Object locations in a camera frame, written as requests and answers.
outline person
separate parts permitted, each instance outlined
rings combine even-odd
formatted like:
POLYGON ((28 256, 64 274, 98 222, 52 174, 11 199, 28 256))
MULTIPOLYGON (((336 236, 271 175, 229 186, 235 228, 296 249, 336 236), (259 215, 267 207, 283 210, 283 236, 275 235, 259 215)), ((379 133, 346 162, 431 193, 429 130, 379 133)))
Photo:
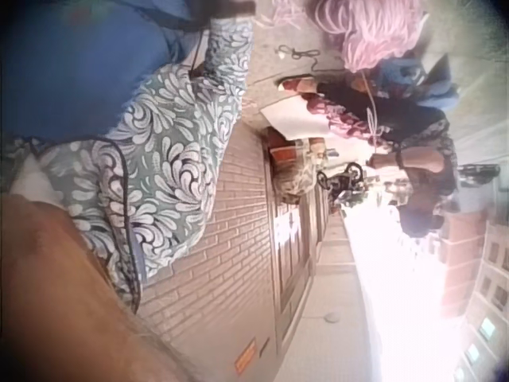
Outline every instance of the person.
POLYGON ((273 162, 273 186, 279 201, 299 205, 301 198, 317 183, 318 164, 325 159, 324 139, 287 141, 279 131, 268 127, 266 140, 273 162))
POLYGON ((119 299, 100 259, 53 203, 2 195, 1 271, 5 382, 202 380, 119 299))
MULTIPOLYGON (((280 89, 320 94, 361 121, 367 121, 367 109, 373 108, 368 94, 345 82, 293 78, 283 80, 280 89)), ((379 125, 386 127, 378 140, 389 142, 392 152, 373 154, 368 165, 376 170, 393 167, 406 171, 412 193, 407 204, 399 208, 400 224, 407 235, 424 237, 443 225, 443 218, 433 211, 457 189, 457 158, 449 121, 442 110, 419 106, 408 99, 375 96, 373 102, 379 125)))
POLYGON ((237 18, 211 19, 202 76, 191 79, 179 64, 159 68, 108 134, 56 144, 3 139, 2 166, 11 176, 2 179, 2 189, 34 155, 133 311, 140 279, 188 254, 212 213, 246 87, 252 48, 246 16, 255 6, 247 4, 237 18))

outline brick wall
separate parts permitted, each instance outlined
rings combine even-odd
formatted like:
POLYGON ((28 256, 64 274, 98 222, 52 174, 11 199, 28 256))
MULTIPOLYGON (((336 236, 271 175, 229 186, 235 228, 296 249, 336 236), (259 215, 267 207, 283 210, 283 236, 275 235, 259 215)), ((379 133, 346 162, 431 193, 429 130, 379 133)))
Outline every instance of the brick wall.
POLYGON ((262 143, 235 127, 216 203, 192 253, 149 281, 139 314, 218 380, 271 380, 276 371, 269 217, 262 143), (241 378, 235 360, 256 340, 263 355, 241 378))

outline orange sign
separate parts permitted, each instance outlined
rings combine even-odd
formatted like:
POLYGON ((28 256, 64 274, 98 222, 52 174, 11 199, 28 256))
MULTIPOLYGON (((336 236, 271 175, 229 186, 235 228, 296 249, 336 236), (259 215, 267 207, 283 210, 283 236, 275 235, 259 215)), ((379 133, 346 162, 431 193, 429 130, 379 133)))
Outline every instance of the orange sign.
POLYGON ((237 375, 240 376, 247 369, 247 366, 253 361, 256 355, 256 339, 253 339, 251 343, 246 347, 242 354, 235 361, 235 370, 237 375))

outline wheel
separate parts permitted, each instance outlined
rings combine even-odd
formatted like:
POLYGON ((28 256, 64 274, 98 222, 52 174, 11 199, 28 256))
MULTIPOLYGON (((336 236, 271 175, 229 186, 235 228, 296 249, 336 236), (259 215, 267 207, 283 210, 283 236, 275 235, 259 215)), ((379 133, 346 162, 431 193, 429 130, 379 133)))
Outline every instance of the wheel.
POLYGON ((317 183, 322 189, 330 190, 331 186, 328 184, 327 175, 325 175, 322 171, 317 172, 317 183))
POLYGON ((348 163, 345 173, 352 177, 352 183, 358 183, 364 179, 364 171, 361 165, 357 163, 348 163))

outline patterned dress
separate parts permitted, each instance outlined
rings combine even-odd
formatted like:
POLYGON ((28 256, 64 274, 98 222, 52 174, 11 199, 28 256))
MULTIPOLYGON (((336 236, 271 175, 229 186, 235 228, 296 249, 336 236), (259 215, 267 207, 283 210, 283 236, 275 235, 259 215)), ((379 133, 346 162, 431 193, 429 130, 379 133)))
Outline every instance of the patterned dress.
POLYGON ((213 20, 204 75, 190 80, 180 65, 161 68, 106 137, 57 146, 17 139, 4 147, 4 169, 17 169, 30 151, 38 156, 134 311, 140 277, 187 255, 203 235, 241 112, 251 46, 248 20, 213 20))

